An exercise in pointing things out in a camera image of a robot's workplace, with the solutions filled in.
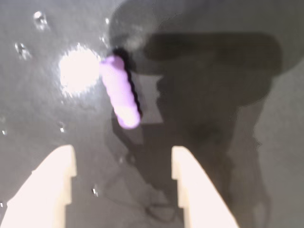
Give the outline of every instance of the gray surface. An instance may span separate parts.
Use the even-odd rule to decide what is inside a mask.
[[[179,144],[241,227],[302,227],[303,9],[300,0],[1,1],[0,200],[70,143],[78,176],[67,228],[182,227],[170,179]],[[50,30],[35,28],[37,10]],[[104,56],[102,37],[131,54],[136,130],[117,125],[100,80],[79,96],[61,91],[61,56],[77,43]]]

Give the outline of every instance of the glossy surface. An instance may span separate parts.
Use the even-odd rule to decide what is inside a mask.
[[[28,60],[31,58],[31,54],[24,44],[16,43],[15,49],[16,49],[20,59]]]
[[[37,11],[34,13],[33,20],[37,29],[45,30],[48,28],[47,17],[43,12]]]
[[[303,9],[300,0],[1,1],[0,201],[72,144],[67,228],[181,228],[170,154],[184,145],[241,227],[302,227]],[[49,29],[37,29],[37,11]],[[132,131],[94,71],[116,46],[130,54],[143,113]]]

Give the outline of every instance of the purple object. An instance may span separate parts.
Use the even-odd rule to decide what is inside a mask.
[[[119,56],[109,56],[99,64],[99,73],[110,97],[119,125],[133,129],[140,123],[134,94],[124,69],[124,61]]]

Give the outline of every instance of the gray tabletop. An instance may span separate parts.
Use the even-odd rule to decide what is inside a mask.
[[[69,143],[78,176],[67,228],[181,228],[170,156],[184,145],[241,227],[302,227],[303,9],[300,0],[1,1],[0,217]],[[142,111],[130,131],[94,71],[117,47]]]

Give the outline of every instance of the purple cylindrical object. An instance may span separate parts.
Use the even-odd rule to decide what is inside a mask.
[[[124,61],[119,56],[109,56],[99,64],[99,73],[110,97],[119,125],[133,129],[141,117],[135,102]]]

